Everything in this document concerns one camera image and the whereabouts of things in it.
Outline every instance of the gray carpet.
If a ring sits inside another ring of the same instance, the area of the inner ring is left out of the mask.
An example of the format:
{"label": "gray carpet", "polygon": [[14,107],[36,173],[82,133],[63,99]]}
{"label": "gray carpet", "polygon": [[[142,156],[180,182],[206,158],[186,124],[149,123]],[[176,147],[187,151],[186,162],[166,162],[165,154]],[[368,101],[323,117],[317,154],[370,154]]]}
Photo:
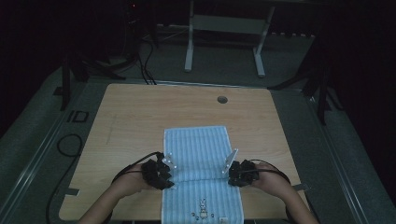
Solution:
{"label": "gray carpet", "polygon": [[[292,77],[311,43],[312,39],[304,37],[287,39],[283,36],[269,36],[262,54],[267,76],[259,78],[250,48],[224,46],[199,39],[196,41],[192,72],[185,73],[186,46],[183,41],[171,38],[154,50],[148,62],[148,70],[161,83],[176,81],[264,88]],[[149,46],[144,46],[142,57],[145,59],[148,53]],[[142,83],[140,70],[136,66],[120,72],[120,75],[127,77],[122,81],[124,83]],[[60,112],[61,98],[52,95],[55,87],[61,84],[60,77],[61,74],[57,71],[46,80],[21,117],[1,139],[1,204],[4,204],[13,190],[29,160],[40,148],[47,149],[29,189],[21,193],[21,202],[15,205],[9,223],[46,223],[47,202],[73,160],[57,151],[56,142],[69,133],[77,133],[85,141],[106,86],[115,82],[96,75],[92,75],[86,84],[73,82],[73,100],[66,111]],[[273,91],[273,96],[299,175],[311,188],[306,195],[318,219],[321,223],[356,222],[335,172],[336,166],[330,153],[335,149],[344,168],[342,171],[350,180],[350,187],[355,190],[366,215],[368,222],[362,223],[393,223],[396,220],[395,208],[382,188],[347,116],[333,108],[326,112],[327,127],[320,126],[312,112],[316,104],[294,91],[303,84],[297,83],[285,91]],[[67,122],[71,110],[89,112],[87,122]],[[53,137],[46,138],[47,133],[52,133]],[[78,141],[72,137],[67,138],[61,148],[74,154],[78,150]],[[52,200],[49,209],[51,223],[73,223],[62,221],[58,217],[73,170],[74,167]],[[258,223],[286,222],[261,220]]]}

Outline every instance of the round hole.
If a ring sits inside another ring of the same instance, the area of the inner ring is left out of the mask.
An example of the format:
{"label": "round hole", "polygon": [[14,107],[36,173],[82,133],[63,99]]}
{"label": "round hole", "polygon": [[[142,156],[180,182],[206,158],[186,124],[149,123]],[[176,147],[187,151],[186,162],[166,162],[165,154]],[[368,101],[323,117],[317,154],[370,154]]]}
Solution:
{"label": "round hole", "polygon": [[218,102],[221,103],[221,104],[226,104],[228,102],[228,99],[225,96],[219,96],[218,97]]}

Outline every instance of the dark background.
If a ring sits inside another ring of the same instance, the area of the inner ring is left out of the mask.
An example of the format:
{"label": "dark background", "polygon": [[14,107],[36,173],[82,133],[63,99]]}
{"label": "dark background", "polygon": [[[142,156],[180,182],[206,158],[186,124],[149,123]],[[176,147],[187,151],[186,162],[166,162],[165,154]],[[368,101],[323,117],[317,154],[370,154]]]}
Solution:
{"label": "dark background", "polygon": [[[385,0],[326,3],[332,6],[281,4],[270,31],[315,35],[321,41],[319,53],[332,68],[330,84],[395,202],[396,7]],[[210,1],[204,1],[201,10],[210,9],[207,4]],[[157,1],[155,6],[158,23],[187,24],[189,1]],[[1,2],[0,135],[68,52],[78,49],[104,59],[120,51],[125,8],[125,1],[108,0]],[[238,16],[235,7],[224,7],[222,13]]]}

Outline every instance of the hand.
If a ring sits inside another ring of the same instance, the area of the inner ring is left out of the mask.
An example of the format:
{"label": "hand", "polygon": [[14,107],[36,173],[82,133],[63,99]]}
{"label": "hand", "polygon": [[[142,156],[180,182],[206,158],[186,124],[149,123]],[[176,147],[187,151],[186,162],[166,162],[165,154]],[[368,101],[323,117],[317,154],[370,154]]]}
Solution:
{"label": "hand", "polygon": [[[256,164],[256,169],[276,171],[275,167],[264,162]],[[294,188],[290,185],[290,183],[280,175],[269,172],[259,172],[259,175],[260,179],[253,181],[251,184],[252,187],[261,189],[266,193],[276,196],[282,200],[294,192]]]}
{"label": "hand", "polygon": [[[141,164],[137,164],[127,172],[136,171],[141,171]],[[140,192],[142,189],[152,189],[143,179],[142,173],[128,173],[122,175],[108,188],[108,190],[114,192],[119,199]]]}

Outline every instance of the fabric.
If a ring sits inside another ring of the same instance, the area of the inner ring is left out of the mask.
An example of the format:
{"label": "fabric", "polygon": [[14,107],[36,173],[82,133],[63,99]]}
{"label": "fabric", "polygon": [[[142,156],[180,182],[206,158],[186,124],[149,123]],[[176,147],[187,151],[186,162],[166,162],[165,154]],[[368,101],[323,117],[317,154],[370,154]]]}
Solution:
{"label": "fabric", "polygon": [[163,191],[163,224],[244,222],[239,188],[221,172],[232,153],[224,126],[167,129],[163,144],[177,166]]}

